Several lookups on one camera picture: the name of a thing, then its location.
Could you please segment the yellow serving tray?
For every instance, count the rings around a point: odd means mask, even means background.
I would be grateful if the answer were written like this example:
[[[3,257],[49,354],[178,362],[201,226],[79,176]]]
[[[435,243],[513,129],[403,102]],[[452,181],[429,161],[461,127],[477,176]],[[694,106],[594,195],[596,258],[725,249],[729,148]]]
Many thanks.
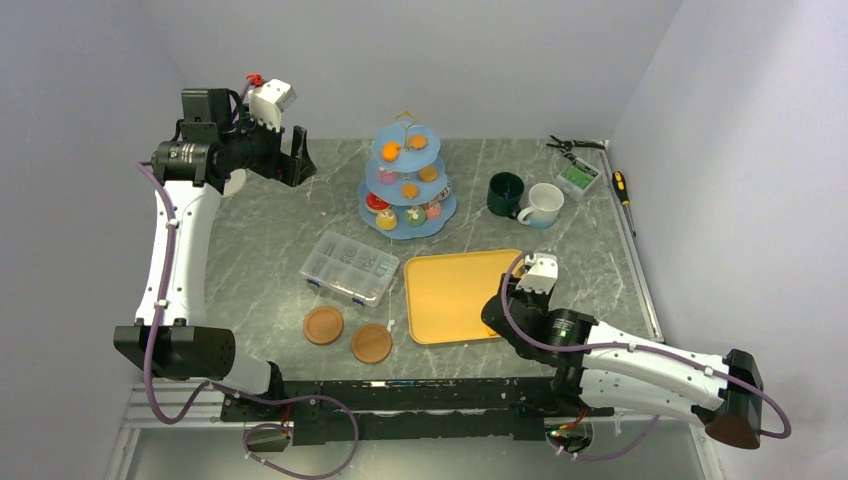
[[[497,339],[481,320],[516,249],[417,256],[404,266],[408,329],[421,345]]]

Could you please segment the white mug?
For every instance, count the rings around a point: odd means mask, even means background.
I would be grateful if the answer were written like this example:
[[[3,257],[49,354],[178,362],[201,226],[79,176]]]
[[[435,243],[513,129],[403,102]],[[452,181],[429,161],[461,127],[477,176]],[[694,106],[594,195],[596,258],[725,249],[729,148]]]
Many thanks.
[[[525,226],[548,228],[556,222],[564,201],[564,193],[558,186],[538,183],[529,190],[527,205],[516,220]]]

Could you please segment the dark green mug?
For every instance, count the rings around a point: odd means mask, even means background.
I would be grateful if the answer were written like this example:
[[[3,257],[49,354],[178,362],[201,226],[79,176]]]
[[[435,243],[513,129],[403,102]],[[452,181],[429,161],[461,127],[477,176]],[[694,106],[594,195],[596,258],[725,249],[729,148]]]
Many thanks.
[[[520,201],[525,191],[523,180],[510,172],[499,172],[489,180],[486,205],[499,217],[516,219],[521,210]]]

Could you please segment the white chocolate drizzle donut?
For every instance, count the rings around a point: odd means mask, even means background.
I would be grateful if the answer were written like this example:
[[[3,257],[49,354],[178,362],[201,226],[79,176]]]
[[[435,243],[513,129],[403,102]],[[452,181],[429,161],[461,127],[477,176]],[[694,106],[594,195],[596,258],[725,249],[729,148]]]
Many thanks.
[[[452,186],[448,184],[443,190],[439,192],[439,194],[435,197],[437,202],[441,202],[446,199],[452,193]]]

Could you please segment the green cupcake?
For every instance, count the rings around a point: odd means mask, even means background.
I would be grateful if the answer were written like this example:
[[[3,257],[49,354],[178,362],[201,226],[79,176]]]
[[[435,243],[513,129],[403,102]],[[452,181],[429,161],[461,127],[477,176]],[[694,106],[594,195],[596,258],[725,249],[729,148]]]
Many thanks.
[[[425,209],[419,205],[409,206],[404,211],[404,218],[406,224],[410,227],[419,227],[423,225],[427,220],[427,215]]]

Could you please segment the brown round coaster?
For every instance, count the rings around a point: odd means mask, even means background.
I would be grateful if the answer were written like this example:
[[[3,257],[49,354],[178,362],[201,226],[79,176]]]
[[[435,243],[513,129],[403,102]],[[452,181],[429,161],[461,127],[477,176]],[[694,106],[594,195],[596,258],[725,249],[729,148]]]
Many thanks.
[[[311,310],[304,318],[303,333],[307,340],[323,346],[335,342],[343,333],[344,319],[335,307],[321,306]]]
[[[351,341],[354,357],[366,364],[377,364],[391,353],[393,340],[389,330],[378,324],[367,324],[357,329]]]

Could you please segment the flower shaped orange cookie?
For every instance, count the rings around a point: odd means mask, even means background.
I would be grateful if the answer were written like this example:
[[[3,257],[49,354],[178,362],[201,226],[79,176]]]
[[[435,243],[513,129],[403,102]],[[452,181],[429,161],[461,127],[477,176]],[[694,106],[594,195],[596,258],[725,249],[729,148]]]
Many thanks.
[[[420,195],[420,189],[416,184],[405,183],[401,186],[400,192],[403,198],[408,200],[416,199]]]

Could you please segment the blue three-tier cake stand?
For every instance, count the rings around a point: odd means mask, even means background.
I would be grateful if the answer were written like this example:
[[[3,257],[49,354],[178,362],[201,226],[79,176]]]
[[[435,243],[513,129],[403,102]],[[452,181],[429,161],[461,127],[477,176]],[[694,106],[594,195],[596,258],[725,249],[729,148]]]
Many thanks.
[[[421,150],[409,149],[407,139],[415,134],[427,136],[428,145],[426,148]],[[385,162],[381,156],[382,146],[388,141],[402,145],[398,159],[391,163]],[[441,156],[441,147],[441,140],[433,130],[428,125],[421,123],[417,116],[409,111],[400,113],[391,124],[379,129],[371,143],[371,155],[365,164],[364,180],[359,184],[357,190],[361,219],[378,233],[393,240],[426,238],[440,232],[457,210],[457,200],[453,187],[452,193],[441,201],[442,213],[436,220],[427,219],[423,225],[413,228],[406,224],[404,211],[413,205],[424,208],[427,203],[436,201],[435,197],[448,184],[452,186],[451,179],[446,171],[446,163]],[[431,183],[422,182],[418,178],[418,171],[428,165],[434,165],[439,170],[438,178]],[[398,172],[397,182],[392,185],[379,182],[377,179],[379,167]],[[405,183],[413,183],[419,187],[420,195],[416,199],[408,200],[402,197],[400,188]],[[391,205],[391,209],[398,218],[398,226],[394,230],[383,231],[375,225],[376,214],[369,212],[365,205],[365,197],[369,192],[373,192]]]

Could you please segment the round orange biscuit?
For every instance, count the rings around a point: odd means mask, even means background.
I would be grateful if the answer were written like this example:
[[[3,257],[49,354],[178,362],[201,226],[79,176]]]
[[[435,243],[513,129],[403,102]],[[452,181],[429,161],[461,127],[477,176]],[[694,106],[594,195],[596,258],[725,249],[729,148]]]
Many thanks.
[[[428,165],[418,171],[418,178],[422,182],[434,182],[439,176],[439,170],[434,165]]]

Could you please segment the yellow cupcake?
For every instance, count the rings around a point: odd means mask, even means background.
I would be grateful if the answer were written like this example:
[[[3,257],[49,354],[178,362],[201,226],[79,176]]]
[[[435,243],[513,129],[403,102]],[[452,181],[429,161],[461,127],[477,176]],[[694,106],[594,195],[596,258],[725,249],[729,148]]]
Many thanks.
[[[375,216],[375,225],[383,231],[394,230],[398,226],[396,213],[391,208],[379,211]]]

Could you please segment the red donut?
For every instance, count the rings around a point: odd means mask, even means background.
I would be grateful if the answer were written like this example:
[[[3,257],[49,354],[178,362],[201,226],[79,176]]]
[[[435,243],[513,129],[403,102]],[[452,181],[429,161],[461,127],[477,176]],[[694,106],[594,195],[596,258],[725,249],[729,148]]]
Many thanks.
[[[373,192],[369,192],[366,195],[365,205],[366,209],[373,214],[379,214],[380,212],[391,208],[391,205],[388,202],[384,201]]]

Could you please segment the purple cupcake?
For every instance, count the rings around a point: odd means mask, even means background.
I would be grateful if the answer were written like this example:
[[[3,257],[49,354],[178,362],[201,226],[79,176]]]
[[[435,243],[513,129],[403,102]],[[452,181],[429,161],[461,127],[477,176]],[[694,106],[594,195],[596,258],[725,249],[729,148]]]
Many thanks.
[[[399,173],[396,171],[388,170],[383,167],[379,167],[377,169],[377,179],[382,184],[392,185],[397,182],[399,178]]]

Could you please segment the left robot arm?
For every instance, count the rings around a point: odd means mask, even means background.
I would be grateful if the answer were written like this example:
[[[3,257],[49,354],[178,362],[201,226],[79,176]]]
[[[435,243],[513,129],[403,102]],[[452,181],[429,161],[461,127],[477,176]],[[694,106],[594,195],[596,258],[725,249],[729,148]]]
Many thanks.
[[[231,331],[206,326],[205,276],[211,230],[233,172],[250,170],[290,187],[316,172],[304,128],[282,149],[282,114],[293,88],[269,80],[240,96],[227,88],[185,89],[175,136],[161,142],[143,174],[154,187],[156,229],[146,289],[131,326],[116,328],[115,348],[154,379],[207,379],[248,393],[264,420],[279,417],[286,390],[272,366],[239,351]]]

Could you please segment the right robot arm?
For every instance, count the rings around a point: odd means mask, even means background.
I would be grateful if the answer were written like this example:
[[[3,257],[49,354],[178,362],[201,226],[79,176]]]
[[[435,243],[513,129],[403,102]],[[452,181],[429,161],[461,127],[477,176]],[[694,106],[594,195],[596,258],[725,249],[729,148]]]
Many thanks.
[[[482,323],[519,357],[555,368],[551,401],[560,413],[642,411],[701,426],[728,446],[760,447],[764,384],[752,354],[702,354],[649,341],[589,314],[554,309],[550,294],[522,290],[514,276],[501,280]]]

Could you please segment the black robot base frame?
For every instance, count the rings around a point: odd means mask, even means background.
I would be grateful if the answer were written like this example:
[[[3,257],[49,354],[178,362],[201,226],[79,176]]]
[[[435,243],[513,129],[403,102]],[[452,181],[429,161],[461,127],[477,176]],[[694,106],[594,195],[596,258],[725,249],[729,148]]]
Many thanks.
[[[290,421],[296,446],[328,442],[508,437],[541,441],[559,421],[609,417],[558,392],[551,377],[283,381],[258,401],[227,393],[224,422]]]

